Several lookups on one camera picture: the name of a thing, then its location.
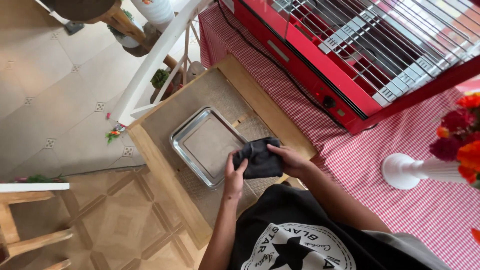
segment orange flower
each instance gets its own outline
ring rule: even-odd
[[[460,147],[456,158],[462,166],[480,171],[480,141]]]
[[[475,242],[480,245],[480,231],[472,228],[472,235]]]
[[[469,184],[473,184],[477,180],[477,172],[473,169],[460,165],[458,167],[458,172],[467,180]]]
[[[471,96],[462,97],[456,103],[462,106],[463,108],[467,108],[467,109],[476,108],[480,106],[480,94],[475,93]]]
[[[442,126],[439,126],[437,128],[437,135],[440,137],[440,138],[448,138],[448,129],[447,128],[444,128]]]

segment person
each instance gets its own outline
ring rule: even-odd
[[[236,221],[245,159],[235,171],[230,153],[225,187],[199,270],[449,269],[419,239],[392,233],[312,162],[289,147],[268,145],[284,173],[308,191],[274,184]]]

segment metal rack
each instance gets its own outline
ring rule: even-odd
[[[469,25],[480,29],[480,13],[466,0],[272,1],[384,107],[478,55],[480,36]]]

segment hand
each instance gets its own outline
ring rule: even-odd
[[[223,188],[224,199],[240,199],[243,190],[243,172],[247,169],[248,159],[244,159],[237,170],[233,169],[233,154],[239,150],[228,154],[227,165],[225,167],[225,187]]]
[[[283,172],[291,177],[301,178],[308,170],[309,160],[304,159],[299,153],[288,146],[275,147],[267,145],[268,150],[278,154],[283,159]]]

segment black t-shirt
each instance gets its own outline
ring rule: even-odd
[[[238,218],[229,269],[430,268],[363,231],[331,221],[309,191],[275,184]]]

